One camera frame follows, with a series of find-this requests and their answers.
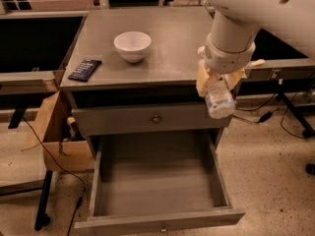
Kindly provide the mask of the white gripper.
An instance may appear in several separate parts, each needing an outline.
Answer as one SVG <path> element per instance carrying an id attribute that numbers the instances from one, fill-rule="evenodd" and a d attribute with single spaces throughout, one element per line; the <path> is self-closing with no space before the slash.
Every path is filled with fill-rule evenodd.
<path id="1" fill-rule="evenodd" d="M 210 86 L 214 85 L 222 74 L 227 74 L 225 81 L 228 89 L 234 89 L 241 79 L 246 78 L 243 67 L 250 62 L 254 50 L 254 43 L 245 51 L 236 53 L 219 50 L 212 43 L 201 46 L 197 51 L 200 58 L 196 81 L 198 94 L 204 97 Z"/>

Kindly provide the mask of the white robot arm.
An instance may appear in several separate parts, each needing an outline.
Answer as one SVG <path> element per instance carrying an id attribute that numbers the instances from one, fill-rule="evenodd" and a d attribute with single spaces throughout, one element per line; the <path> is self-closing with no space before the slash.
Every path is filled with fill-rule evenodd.
<path id="1" fill-rule="evenodd" d="M 254 38 L 267 30 L 309 58 L 315 57 L 315 0 L 207 0 L 215 8 L 203 47 L 196 88 L 204 97 L 222 74 L 250 61 Z"/>

